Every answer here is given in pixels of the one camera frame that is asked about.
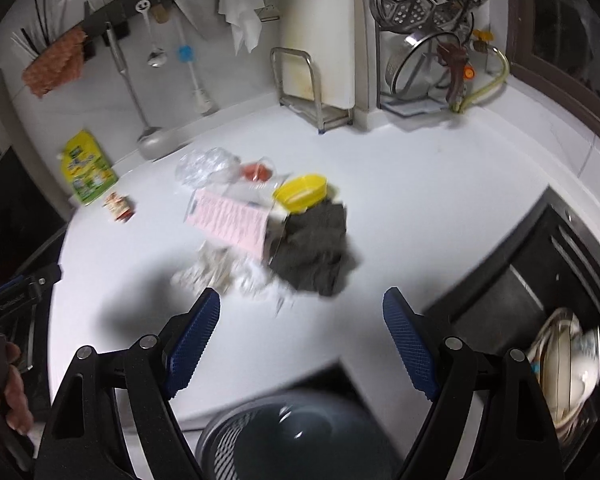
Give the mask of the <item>person's left hand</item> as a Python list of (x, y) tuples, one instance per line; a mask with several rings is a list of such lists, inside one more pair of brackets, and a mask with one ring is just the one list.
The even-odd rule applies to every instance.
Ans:
[(21, 375), (14, 365), (20, 358), (21, 352), (15, 344), (8, 342), (5, 346), (5, 354), (9, 362), (7, 382), (4, 388), (4, 399), (9, 406), (6, 422), (12, 430), (17, 431), (22, 436), (26, 436), (32, 429), (34, 418), (29, 410), (29, 402), (24, 393)]

